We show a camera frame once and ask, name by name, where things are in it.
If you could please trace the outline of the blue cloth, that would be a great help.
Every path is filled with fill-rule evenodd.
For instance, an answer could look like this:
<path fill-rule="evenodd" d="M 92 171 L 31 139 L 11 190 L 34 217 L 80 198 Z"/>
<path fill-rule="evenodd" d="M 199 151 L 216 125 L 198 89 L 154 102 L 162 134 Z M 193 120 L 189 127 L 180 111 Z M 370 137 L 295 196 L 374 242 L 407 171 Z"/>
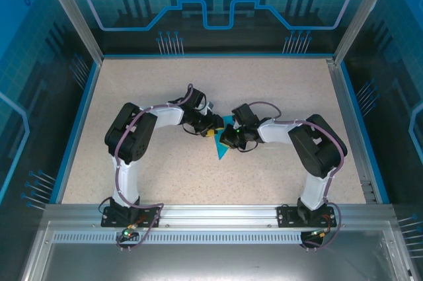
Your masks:
<path fill-rule="evenodd" d="M 223 128 L 218 130 L 217 133 L 214 135 L 215 146 L 217 149 L 217 156 L 218 159 L 221 160 L 223 156 L 226 154 L 229 147 L 221 144 L 219 142 L 221 134 L 225 131 L 228 124 L 233 124 L 233 117 L 232 116 L 223 116 Z"/>

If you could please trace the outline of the grey metal tray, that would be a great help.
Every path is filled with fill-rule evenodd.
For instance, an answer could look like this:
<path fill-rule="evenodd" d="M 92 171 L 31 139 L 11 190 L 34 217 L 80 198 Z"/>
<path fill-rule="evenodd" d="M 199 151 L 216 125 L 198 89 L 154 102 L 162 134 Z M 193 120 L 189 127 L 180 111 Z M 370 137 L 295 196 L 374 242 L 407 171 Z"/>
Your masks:
<path fill-rule="evenodd" d="M 423 281 L 392 227 L 344 230 L 325 248 L 286 244 L 58 244 L 37 236 L 19 281 Z"/>

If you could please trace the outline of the long aluminium mounting rail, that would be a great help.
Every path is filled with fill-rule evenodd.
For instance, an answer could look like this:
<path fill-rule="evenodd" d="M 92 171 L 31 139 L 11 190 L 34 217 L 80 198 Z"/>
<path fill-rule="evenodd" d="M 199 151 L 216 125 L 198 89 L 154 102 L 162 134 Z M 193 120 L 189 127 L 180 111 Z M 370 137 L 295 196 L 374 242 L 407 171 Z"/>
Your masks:
<path fill-rule="evenodd" d="M 349 230 L 380 230 L 396 227 L 390 204 L 341 204 L 334 207 L 338 227 Z M 100 227 L 101 214 L 94 204 L 49 204 L 41 226 L 50 229 L 93 230 Z M 283 215 L 275 205 L 166 205 L 160 229 L 276 229 Z"/>

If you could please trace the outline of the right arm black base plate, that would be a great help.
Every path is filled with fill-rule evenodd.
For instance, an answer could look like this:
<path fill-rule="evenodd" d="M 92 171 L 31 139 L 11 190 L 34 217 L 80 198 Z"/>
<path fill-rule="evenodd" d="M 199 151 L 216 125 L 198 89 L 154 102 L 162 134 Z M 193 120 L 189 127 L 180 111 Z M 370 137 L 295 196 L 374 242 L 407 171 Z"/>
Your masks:
<path fill-rule="evenodd" d="M 279 228 L 337 227 L 334 208 L 326 204 L 314 211 L 283 204 L 276 208 L 276 219 Z"/>

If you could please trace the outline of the aluminium side rail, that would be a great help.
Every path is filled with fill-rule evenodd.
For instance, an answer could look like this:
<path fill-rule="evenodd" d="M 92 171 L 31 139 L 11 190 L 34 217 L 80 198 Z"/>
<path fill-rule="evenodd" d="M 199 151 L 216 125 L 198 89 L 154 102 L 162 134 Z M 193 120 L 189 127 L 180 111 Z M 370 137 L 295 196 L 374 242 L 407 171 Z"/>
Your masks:
<path fill-rule="evenodd" d="M 354 159 L 365 202 L 366 204 L 378 204 L 379 199 L 373 187 L 373 169 L 371 164 L 367 161 L 367 150 L 362 141 L 358 119 L 352 104 L 351 96 L 348 92 L 345 78 L 342 70 L 335 65 L 332 58 L 327 58 L 327 65 L 344 127 L 346 129 L 346 135 L 348 136 L 348 142 L 350 144 L 348 155 Z"/>

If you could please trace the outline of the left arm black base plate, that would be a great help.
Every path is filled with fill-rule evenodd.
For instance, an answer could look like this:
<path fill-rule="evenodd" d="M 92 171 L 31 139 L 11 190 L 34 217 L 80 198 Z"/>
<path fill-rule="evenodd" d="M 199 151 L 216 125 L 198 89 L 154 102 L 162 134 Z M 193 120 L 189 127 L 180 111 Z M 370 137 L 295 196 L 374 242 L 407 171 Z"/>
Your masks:
<path fill-rule="evenodd" d="M 107 206 L 102 212 L 100 225 L 102 227 L 127 227 L 136 224 L 138 227 L 148 228 L 152 223 L 157 227 L 159 220 L 154 221 L 160 208 L 114 208 Z"/>

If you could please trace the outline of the aluminium frame post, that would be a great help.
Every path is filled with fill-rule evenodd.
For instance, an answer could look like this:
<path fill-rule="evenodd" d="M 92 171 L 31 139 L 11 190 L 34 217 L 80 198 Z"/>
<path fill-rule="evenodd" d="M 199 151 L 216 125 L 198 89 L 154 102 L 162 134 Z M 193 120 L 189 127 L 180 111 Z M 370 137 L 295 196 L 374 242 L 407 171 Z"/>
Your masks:
<path fill-rule="evenodd" d="M 98 65 L 102 65 L 104 55 L 97 44 L 93 33 L 91 32 L 83 14 L 81 13 L 75 0 L 58 0 L 65 11 L 67 17 L 71 21 L 80 39 L 84 43 L 93 61 Z"/>
<path fill-rule="evenodd" d="M 377 0 L 362 0 L 360 3 L 350 25 L 346 29 L 335 53 L 333 64 L 340 66 L 341 62 L 345 58 L 348 50 L 351 48 L 354 40 L 357 38 L 360 30 L 366 22 L 370 12 L 374 9 Z"/>

